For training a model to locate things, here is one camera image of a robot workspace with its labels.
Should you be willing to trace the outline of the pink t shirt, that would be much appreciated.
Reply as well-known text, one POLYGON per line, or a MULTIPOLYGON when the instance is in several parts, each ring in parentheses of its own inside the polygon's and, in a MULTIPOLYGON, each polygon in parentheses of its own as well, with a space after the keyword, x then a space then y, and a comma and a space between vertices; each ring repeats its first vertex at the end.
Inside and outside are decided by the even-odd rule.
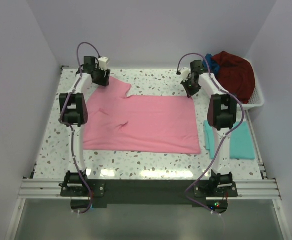
POLYGON ((193 100, 185 96, 128 95, 131 85, 113 77, 86 106, 83 149, 199 154, 193 100))

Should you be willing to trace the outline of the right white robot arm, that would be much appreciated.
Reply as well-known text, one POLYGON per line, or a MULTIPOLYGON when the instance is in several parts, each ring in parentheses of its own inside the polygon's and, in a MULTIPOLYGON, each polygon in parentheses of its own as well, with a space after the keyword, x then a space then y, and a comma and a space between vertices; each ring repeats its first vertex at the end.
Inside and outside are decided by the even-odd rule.
POLYGON ((237 102, 217 82, 212 73, 204 72, 200 60, 191 62, 190 68, 177 70, 177 75, 182 77, 181 85, 188 98, 199 90, 204 90, 210 98, 207 122, 212 128, 215 153, 208 190, 211 195, 218 197, 233 181, 229 164, 230 131, 237 118, 237 102))

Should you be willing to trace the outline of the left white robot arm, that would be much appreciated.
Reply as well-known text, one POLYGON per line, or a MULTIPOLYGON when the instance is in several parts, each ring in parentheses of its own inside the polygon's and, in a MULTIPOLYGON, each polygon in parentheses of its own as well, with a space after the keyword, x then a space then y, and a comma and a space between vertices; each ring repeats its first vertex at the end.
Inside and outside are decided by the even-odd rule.
POLYGON ((65 125, 68 134, 69 164, 63 187, 72 187, 78 196, 89 192, 86 165, 83 159, 83 130, 88 122, 88 110, 84 93, 92 85, 109 85, 109 59, 100 56, 85 56, 83 64, 75 74, 75 82, 70 90, 59 95, 59 122, 65 125))

